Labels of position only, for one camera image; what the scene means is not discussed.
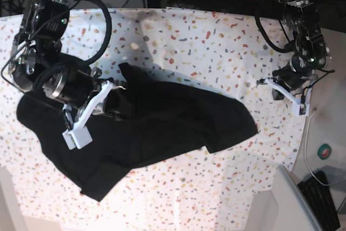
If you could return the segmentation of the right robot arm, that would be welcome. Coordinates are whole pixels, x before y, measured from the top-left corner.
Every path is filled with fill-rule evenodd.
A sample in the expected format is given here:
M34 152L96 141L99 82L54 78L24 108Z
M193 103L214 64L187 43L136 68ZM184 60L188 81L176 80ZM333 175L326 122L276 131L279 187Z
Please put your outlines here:
M61 42L71 10L81 1L100 7L106 22L99 50L85 60L63 53ZM17 107L18 119L53 116L58 109L80 117L87 108L92 115L128 118L131 104L120 87L108 80L111 90L101 97L107 81L90 68L105 53L111 31L110 12L100 0L31 0L6 64L12 85L23 93Z

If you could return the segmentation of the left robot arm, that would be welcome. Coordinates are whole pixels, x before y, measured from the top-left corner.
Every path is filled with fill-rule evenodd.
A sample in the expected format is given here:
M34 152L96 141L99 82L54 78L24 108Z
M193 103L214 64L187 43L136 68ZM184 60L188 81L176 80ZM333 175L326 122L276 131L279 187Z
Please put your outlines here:
M272 77L274 82L287 92L300 91L301 103L304 104L307 92L313 86L309 84L305 87L304 83L311 80L315 71L322 71L326 75L331 73L325 69L330 59L330 51L321 32L320 15L314 0L278 0L278 2L283 6L279 24L281 27L290 28L293 35L293 39L289 39L285 47L276 46L265 32L260 20L262 6L256 12L255 22L264 40L272 49L282 54L293 53L288 64L273 71Z

